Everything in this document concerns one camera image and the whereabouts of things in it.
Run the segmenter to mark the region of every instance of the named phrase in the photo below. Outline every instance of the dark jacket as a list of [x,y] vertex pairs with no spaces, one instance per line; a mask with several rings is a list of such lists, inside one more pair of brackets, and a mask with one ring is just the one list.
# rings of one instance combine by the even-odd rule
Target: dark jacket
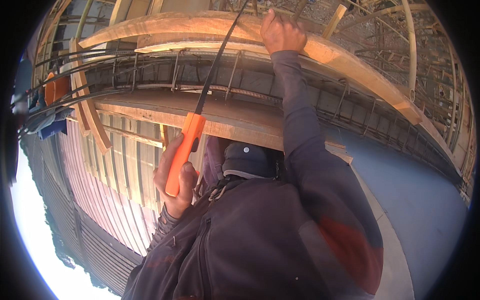
[[382,236],[350,166],[325,150],[296,52],[272,54],[288,182],[245,180],[159,218],[123,299],[371,299]]

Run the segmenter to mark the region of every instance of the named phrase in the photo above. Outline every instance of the jacket zipper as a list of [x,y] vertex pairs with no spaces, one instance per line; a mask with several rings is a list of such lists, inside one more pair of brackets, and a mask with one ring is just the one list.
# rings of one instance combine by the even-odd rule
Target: jacket zipper
[[210,288],[210,280],[208,279],[208,270],[207,270],[207,261],[205,255],[205,237],[210,230],[210,226],[212,225],[212,219],[208,218],[206,220],[206,228],[200,238],[200,273],[202,274],[202,285],[204,287],[204,300],[212,298],[212,289]]

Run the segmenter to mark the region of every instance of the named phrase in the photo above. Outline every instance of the worker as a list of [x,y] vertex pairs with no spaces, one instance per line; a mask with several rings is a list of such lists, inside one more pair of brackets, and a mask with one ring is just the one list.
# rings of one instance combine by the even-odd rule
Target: worker
[[382,236],[351,167],[325,149],[298,57],[303,25],[270,9],[260,34],[284,87],[286,179],[274,180],[261,149],[233,143],[225,179],[192,205],[197,174],[189,162],[178,196],[165,193],[183,135],[172,140],[154,176],[164,201],[158,228],[123,299],[374,297]]

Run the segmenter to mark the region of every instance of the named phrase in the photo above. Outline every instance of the man's right hand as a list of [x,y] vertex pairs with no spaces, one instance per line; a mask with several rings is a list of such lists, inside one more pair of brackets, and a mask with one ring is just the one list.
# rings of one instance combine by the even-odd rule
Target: man's right hand
[[286,15],[276,15],[273,9],[269,9],[264,17],[260,35],[269,54],[283,50],[301,53],[307,44],[303,24],[291,20]]
[[165,192],[165,186],[167,185],[168,173],[170,172],[173,157],[182,141],[183,133],[170,142],[168,147],[162,153],[158,168],[153,171],[153,183],[160,193],[160,198],[165,201],[168,214],[175,219],[180,219],[185,209],[192,204],[193,189],[198,180],[197,172],[195,172],[192,163],[187,161],[180,169],[180,191],[177,197],[172,197]]

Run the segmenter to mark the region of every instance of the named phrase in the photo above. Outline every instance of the orange saw handle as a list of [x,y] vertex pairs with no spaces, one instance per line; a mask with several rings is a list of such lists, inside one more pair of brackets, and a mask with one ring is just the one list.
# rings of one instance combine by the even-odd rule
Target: orange saw handle
[[183,133],[183,142],[178,148],[175,157],[173,157],[172,166],[168,173],[165,192],[172,197],[176,197],[180,190],[180,169],[188,161],[191,152],[197,152],[202,132],[204,131],[205,117],[189,112],[181,132]]

